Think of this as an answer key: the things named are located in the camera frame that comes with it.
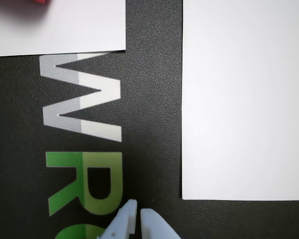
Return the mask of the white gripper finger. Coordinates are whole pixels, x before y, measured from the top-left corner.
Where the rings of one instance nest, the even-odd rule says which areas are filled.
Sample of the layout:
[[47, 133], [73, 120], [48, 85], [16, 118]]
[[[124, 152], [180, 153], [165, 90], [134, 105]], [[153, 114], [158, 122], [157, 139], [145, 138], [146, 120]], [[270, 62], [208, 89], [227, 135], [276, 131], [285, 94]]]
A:
[[141, 209], [143, 239], [181, 239], [165, 219], [153, 209]]
[[129, 239], [135, 233], [137, 200], [128, 200], [98, 239]]

